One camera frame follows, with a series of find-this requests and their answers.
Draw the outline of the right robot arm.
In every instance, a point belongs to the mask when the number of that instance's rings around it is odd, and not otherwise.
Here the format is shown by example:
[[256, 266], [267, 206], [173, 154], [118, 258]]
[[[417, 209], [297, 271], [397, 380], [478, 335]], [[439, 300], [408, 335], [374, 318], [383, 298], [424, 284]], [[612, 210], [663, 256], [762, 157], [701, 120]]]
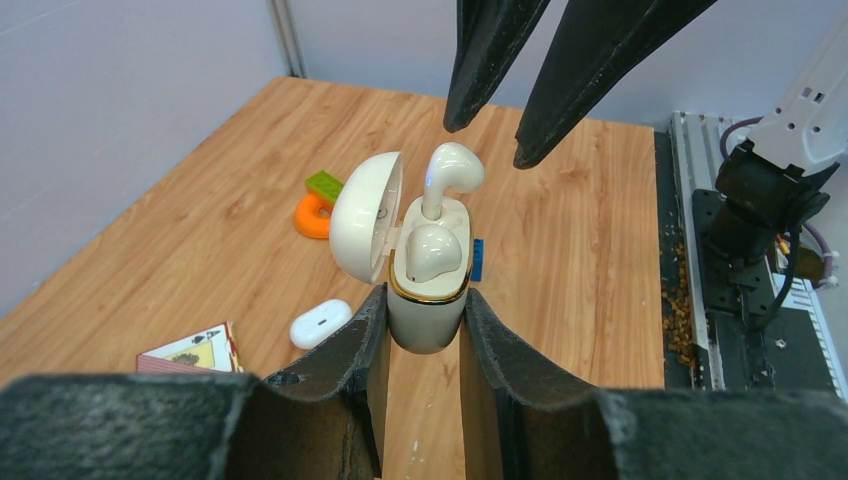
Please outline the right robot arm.
[[[461, 1], [443, 117], [466, 128], [493, 96], [546, 10], [543, 1]], [[705, 1], [570, 1], [524, 109], [513, 164], [536, 167], [634, 67], [705, 12]], [[707, 233], [725, 260], [752, 262], [780, 233], [798, 237], [828, 202], [847, 148], [847, 18], [840, 15], [775, 107], [722, 148], [726, 200]]]

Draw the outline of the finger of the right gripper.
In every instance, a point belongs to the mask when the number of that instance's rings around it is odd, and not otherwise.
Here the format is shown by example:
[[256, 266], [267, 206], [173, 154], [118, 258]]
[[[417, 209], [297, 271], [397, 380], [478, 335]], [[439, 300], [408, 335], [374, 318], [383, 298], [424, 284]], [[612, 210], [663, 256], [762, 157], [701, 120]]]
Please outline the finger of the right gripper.
[[629, 71], [712, 5], [569, 1], [515, 135], [514, 167], [540, 164]]
[[443, 127], [466, 128], [496, 92], [548, 0], [458, 0], [456, 53]]

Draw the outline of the white earbud charging case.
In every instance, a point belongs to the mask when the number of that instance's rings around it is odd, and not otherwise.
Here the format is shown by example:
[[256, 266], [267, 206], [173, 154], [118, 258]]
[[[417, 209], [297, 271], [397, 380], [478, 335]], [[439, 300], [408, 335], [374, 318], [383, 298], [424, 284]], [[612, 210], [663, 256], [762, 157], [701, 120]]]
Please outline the white earbud charging case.
[[[374, 155], [360, 163], [341, 191], [331, 214], [329, 241], [336, 264], [360, 282], [373, 284], [388, 274], [389, 328], [395, 342], [415, 354], [446, 348], [456, 335], [469, 289], [473, 227], [468, 207], [444, 191], [441, 217], [421, 213], [422, 196], [400, 208], [403, 188], [400, 152]], [[414, 227], [448, 228], [462, 250], [458, 270], [424, 283], [406, 277], [406, 240]]]

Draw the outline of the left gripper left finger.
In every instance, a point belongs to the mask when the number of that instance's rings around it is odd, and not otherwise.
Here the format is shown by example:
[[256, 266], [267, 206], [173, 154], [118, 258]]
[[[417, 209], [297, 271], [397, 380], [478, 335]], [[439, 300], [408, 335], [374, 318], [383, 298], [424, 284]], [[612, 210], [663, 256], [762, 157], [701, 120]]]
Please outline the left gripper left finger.
[[1, 392], [5, 479], [374, 479], [383, 472], [387, 289], [266, 377], [44, 374]]

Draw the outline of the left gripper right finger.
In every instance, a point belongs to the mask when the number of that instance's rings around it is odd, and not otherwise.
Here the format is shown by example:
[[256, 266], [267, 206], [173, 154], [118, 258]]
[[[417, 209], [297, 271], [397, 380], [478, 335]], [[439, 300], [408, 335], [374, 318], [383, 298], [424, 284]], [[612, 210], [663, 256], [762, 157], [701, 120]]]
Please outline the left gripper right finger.
[[467, 293], [460, 397], [469, 479], [843, 479], [847, 407], [816, 391], [594, 386]]

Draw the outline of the white earbud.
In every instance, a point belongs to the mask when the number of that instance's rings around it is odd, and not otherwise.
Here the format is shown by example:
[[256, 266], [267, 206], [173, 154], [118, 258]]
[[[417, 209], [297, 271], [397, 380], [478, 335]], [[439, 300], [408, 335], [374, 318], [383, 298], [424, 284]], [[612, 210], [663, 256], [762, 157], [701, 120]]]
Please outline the white earbud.
[[460, 268], [462, 250], [458, 238], [446, 227], [424, 224], [414, 227], [406, 240], [406, 277], [424, 283]]
[[421, 213], [431, 221], [441, 217], [444, 191], [472, 193], [485, 179], [485, 168], [479, 157], [466, 146], [446, 142], [431, 155], [425, 175]]

